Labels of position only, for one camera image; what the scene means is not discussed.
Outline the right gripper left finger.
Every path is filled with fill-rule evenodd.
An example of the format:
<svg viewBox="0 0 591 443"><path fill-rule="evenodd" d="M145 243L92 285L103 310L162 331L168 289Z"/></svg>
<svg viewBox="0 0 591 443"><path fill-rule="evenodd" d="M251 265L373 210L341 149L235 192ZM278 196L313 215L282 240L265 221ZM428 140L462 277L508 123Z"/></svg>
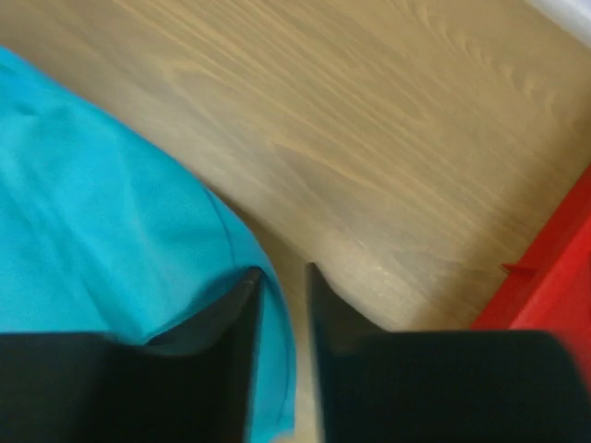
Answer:
<svg viewBox="0 0 591 443"><path fill-rule="evenodd" d="M4 333L5 442L244 442L259 347L258 268L144 345Z"/></svg>

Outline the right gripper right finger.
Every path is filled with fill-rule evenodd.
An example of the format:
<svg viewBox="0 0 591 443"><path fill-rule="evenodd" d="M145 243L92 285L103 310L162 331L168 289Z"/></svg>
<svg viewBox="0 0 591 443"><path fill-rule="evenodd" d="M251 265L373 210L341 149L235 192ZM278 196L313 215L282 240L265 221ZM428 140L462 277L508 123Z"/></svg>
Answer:
<svg viewBox="0 0 591 443"><path fill-rule="evenodd" d="M325 442L586 442L590 395L539 330L388 331L307 266Z"/></svg>

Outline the teal blue t shirt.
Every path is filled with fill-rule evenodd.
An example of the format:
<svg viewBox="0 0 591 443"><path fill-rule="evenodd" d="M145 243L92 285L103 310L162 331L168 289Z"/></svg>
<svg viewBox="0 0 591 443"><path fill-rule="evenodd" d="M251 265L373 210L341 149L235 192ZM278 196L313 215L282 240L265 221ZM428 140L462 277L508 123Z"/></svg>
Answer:
<svg viewBox="0 0 591 443"><path fill-rule="evenodd" d="M253 233L182 164L1 53L1 329L144 344L264 272L252 442L295 426L296 344Z"/></svg>

